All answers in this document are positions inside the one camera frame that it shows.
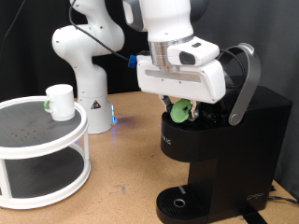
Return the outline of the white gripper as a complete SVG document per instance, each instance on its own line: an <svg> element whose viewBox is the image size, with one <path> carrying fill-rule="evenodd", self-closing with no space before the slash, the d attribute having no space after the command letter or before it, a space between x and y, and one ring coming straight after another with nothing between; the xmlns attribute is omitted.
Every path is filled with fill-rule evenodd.
<svg viewBox="0 0 299 224"><path fill-rule="evenodd" d="M137 79L142 91L161 95L168 113L173 106L168 96L191 100L190 119L199 116L196 101L215 104L226 93L223 69L217 60L202 66L180 66L177 72L166 73L152 64L150 56L139 55Z"/></svg>

